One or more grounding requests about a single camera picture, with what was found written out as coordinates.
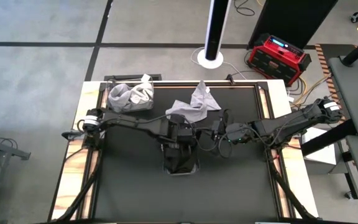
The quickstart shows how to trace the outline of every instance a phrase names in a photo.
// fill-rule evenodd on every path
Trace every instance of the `white cloth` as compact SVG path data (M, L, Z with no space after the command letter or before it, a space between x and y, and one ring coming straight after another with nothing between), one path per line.
M172 108L166 110L165 114L181 114L193 123L205 119L207 111L220 109L221 107L213 98L205 82L200 81L196 90L191 95L190 104L175 100Z
M153 86L148 75L144 75L142 83L134 88L122 83L116 85L109 93L108 104L115 112L149 110L153 107Z

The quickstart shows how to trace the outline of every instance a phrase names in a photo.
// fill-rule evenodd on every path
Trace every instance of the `black cable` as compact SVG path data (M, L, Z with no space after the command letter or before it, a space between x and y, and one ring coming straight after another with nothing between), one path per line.
M337 93L340 93L340 92L341 92L340 90L339 90L339 91L336 91L335 93L330 94L328 97L332 97L333 94L337 94Z
M318 85L315 85L310 91L309 93L306 95L306 98L303 100L302 103L297 103L296 105L298 106L298 108L300 108L301 106L303 106L306 103L306 100L308 99L308 97L310 96L310 93L317 88L317 86L320 86L322 83L326 82L327 79L329 79L330 77L327 77L324 81L322 81L321 83L319 83Z
M77 122L77 130L79 131L79 132L81 132L81 133L84 133L84 130L81 130L80 129L80 122L85 122L85 120L84 119L81 119L81 120L79 120L78 122Z
M293 95L293 96L300 96L300 95L302 95L302 93L303 93L303 82L300 80L300 78L299 79L297 79L298 81L297 81L297 84L298 84L298 86L294 89L294 90L289 90L290 91L290 95ZM299 90L299 88L301 89L301 91L299 92L299 93L293 93L293 92L295 92L295 91L298 91Z
M288 145L288 146L286 146L286 147L291 147L291 148L293 148L293 149L301 149L301 148L299 148L299 147L295 147L295 146L291 146L291 145Z
M247 63L247 56L248 56L249 53L251 53L251 50L246 53L246 56L244 56L244 63L245 63L246 65L248 65L248 63Z
M248 7L245 7L245 6L243 6L245 3L247 3L249 0L245 0L243 3L241 3L240 5L238 5L238 6L236 6L236 2L237 2L237 0L234 0L234 7L236 8L236 11L239 13L239 14L241 14L241 15L243 15L243 16L253 16L253 15L255 15L255 11L254 10L252 10L252 9L250 9L250 8L248 8ZM249 11L249 12L251 12L251 14L244 14L243 12L241 12L240 10L246 10L246 11Z
M230 158L230 157L231 157L231 154L232 154L232 152L233 152L231 143L228 141L228 139L227 139L226 136L227 136L227 133L224 134L224 135L219 139L219 144L218 144L219 155L220 155L223 159L228 159L228 158ZM224 156L223 153L222 153L222 150L221 150L221 144L222 144L222 142L223 142L223 140L224 140L225 138L227 139L227 142L229 143L229 146L230 146L230 147L229 147L229 153L228 153L227 156Z
M201 147L201 144L200 144L200 142L198 141L198 139L197 139L197 138L195 138L195 139L196 139L196 142L197 142L197 146L198 146L202 151L206 151L206 152L212 151L212 150L214 150L214 149L216 148L216 146L218 145L217 143L215 143L213 147L211 147L211 148L209 148L209 149L205 149L205 148Z
M79 149L79 150L73 152L73 154L69 155L69 156L65 159L65 162L66 162L67 160L69 160L69 158L73 157L75 154L81 152L83 149L85 149L85 148L81 148L81 149Z
M294 90L289 90L289 91L298 91L298 90L299 90L299 86L301 85L301 84L299 84L299 82L302 84L302 81L301 81L300 79L297 79L296 88L295 88Z
M7 142L11 143L11 145L10 145L11 147L14 147L17 149L17 142L15 140L10 139L10 138L0 138L0 140L2 140L2 141L0 141L1 144L4 144L4 142L7 141Z

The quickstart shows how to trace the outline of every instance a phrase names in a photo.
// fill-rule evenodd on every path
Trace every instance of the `gray carpet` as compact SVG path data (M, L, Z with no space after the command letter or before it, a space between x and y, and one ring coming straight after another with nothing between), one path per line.
M0 0L0 41L94 42L106 0ZM254 17L231 7L223 43L246 44L261 7L250 0ZM103 42L203 43L209 0L114 0ZM358 44L358 24L349 16L358 1L340 0L310 44ZM101 49L92 80L105 75L161 73L164 80L223 79L229 65L204 70L190 62L194 49ZM223 49L225 61L248 70L245 50ZM0 136L14 138L29 161L13 158L0 189L0 220L46 220L92 48L0 47ZM315 51L302 77L312 85L322 77ZM260 78L247 72L247 78ZM308 102L328 94L325 84ZM343 175L311 176L321 217L358 222L358 200L348 201Z

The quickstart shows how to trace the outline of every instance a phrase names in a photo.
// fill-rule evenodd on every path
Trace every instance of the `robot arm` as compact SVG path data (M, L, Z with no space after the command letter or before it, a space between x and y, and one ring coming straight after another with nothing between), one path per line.
M305 132L316 124L338 122L342 112L329 98L317 99L313 104L275 119L261 119L246 124L234 123L226 128L227 138L234 144L263 141L276 148L289 142L292 136Z
M317 99L313 104L275 119L261 119L248 123L231 123L222 113L210 130L211 139L219 147L222 140L233 144L261 141L267 148L283 147L293 135L304 132L319 123L335 123L342 113L336 103L328 98ZM133 116L92 109L87 112L83 131L97 142L99 133L112 126L144 131L162 145L164 168L169 174L191 174L198 169L197 149L200 130L182 115L171 114L146 120Z

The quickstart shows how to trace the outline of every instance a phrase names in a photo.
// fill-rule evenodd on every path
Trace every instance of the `table leg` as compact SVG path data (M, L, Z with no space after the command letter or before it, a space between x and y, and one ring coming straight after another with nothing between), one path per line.
M350 162L353 160L352 154L351 152L347 151L347 152L343 152L342 153L342 158L344 162Z
M345 178L346 178L346 182L350 188L350 196L351 198L349 199L358 199L358 189L357 189L357 185L356 185L356 182L353 178L353 175L349 169L349 172L348 173L345 173Z
M348 135L357 134L353 121L348 119L326 133L301 145L303 156L312 154L330 144L333 144Z

